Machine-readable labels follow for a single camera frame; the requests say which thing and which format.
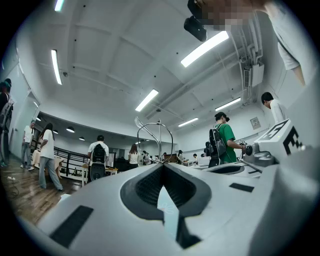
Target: green t-shirt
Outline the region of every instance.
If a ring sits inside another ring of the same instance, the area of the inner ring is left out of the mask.
[[[232,131],[231,127],[229,124],[222,124],[221,127],[219,128],[219,133],[221,135],[221,138],[223,140],[223,143],[225,144],[226,147],[226,153],[223,154],[221,160],[223,162],[227,163],[234,163],[237,161],[236,153],[232,147],[227,146],[227,141],[232,140],[234,141],[235,135],[234,132]]]

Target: wooden floor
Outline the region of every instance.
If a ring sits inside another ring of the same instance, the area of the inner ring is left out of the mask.
[[[20,165],[16,158],[11,158],[8,167],[1,167],[1,182],[15,214],[35,225],[59,202],[61,195],[71,195],[81,188],[81,182],[66,178],[60,179],[63,191],[58,191],[52,182],[46,183],[46,189],[40,188],[39,169],[28,171]]]

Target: white shirt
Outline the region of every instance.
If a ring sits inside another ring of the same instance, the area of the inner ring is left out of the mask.
[[[55,159],[54,147],[55,141],[52,135],[52,131],[46,130],[43,135],[43,140],[47,143],[42,147],[40,157]]]
[[[29,125],[27,125],[25,128],[24,128],[24,142],[31,142],[32,140],[32,136],[34,135],[35,133],[35,129],[32,129],[30,128]]]
[[[270,103],[270,107],[275,124],[288,119],[287,109],[284,105],[281,104],[279,100],[273,99]]]
[[[130,154],[130,152],[128,153],[128,156],[130,156],[130,161],[129,164],[131,165],[137,165],[138,164],[138,158],[139,158],[139,154]]]
[[[306,29],[286,5],[272,1],[265,5],[273,29],[285,49],[278,43],[279,53],[286,70],[301,65],[305,84],[308,85],[319,71],[318,51]]]
[[[109,148],[108,146],[103,142],[103,141],[96,141],[94,143],[91,143],[88,149],[88,153],[92,153],[92,151],[94,151],[96,145],[100,144],[102,146],[102,148],[105,151],[105,156],[108,157],[109,156]],[[91,159],[90,159],[90,166],[92,165],[92,154],[91,154]]]

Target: air conditioner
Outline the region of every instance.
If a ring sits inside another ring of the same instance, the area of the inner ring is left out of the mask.
[[[256,85],[262,83],[264,78],[265,64],[258,61],[258,64],[253,66],[245,66],[243,70],[244,88],[249,86],[255,87]]]

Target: logo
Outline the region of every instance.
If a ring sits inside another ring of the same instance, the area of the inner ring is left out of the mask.
[[[301,142],[298,141],[298,138],[299,138],[299,135],[295,127],[292,127],[288,136],[283,141],[283,146],[287,155],[297,152],[298,148],[303,145]]]
[[[269,140],[271,140],[281,130],[281,128],[285,126],[285,124],[288,121],[289,121],[289,119],[275,124],[266,135],[264,135],[262,138],[259,139],[259,141],[269,141]]]

